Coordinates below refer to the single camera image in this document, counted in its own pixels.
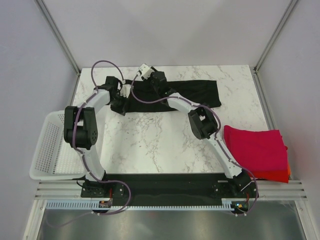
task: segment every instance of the wall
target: wall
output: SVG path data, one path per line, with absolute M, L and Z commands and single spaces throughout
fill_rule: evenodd
M 290 0 L 44 0 L 76 62 L 254 66 Z
M 320 1 L 300 1 L 260 70 L 295 177 L 320 227 Z
M 29 169 L 45 116 L 70 100 L 76 74 L 33 0 L 0 8 L 0 233 L 22 239 L 38 183 Z

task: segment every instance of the red cloth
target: red cloth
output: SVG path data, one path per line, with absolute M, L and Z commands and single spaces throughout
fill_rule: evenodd
M 288 183 L 288 154 L 279 130 L 255 132 L 226 125 L 224 140 L 234 159 L 256 178 Z

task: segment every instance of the white laundry basket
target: white laundry basket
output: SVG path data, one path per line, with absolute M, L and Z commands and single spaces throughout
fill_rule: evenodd
M 29 172 L 32 179 L 42 181 L 69 180 L 85 175 L 80 156 L 64 140 L 64 122 L 64 110 L 54 111 L 46 116 Z M 98 132 L 96 149 L 100 157 L 104 125 L 98 125 Z

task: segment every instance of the table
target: table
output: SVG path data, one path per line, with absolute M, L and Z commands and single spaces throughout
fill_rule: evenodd
M 214 111 L 222 126 L 268 130 L 248 65 L 155 68 L 164 71 L 168 81 L 216 80 L 222 106 Z M 133 79 L 138 67 L 120 69 L 125 79 Z M 82 69 L 73 105 L 80 104 L 93 92 L 90 72 L 90 68 Z M 114 67 L 94 70 L 98 85 L 105 83 L 106 76 L 121 78 Z M 188 116 L 181 112 L 132 112 L 122 116 L 105 106 L 97 116 L 97 123 L 100 126 L 97 149 L 107 173 L 223 172 L 210 148 L 191 132 Z

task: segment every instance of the marble surface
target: marble surface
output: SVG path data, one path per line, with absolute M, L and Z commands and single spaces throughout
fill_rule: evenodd
M 125 79 L 133 79 L 137 67 L 122 67 Z M 216 80 L 221 107 L 214 108 L 222 125 L 251 131 L 267 130 L 253 78 L 247 65 L 156 66 L 168 81 Z M 82 70 L 74 105 L 93 91 L 90 68 Z M 98 85 L 115 68 L 96 68 Z M 220 173 L 223 169 L 204 142 L 191 132 L 187 115 L 175 112 L 119 115 L 103 107 L 104 131 L 100 131 L 101 165 L 107 173 Z

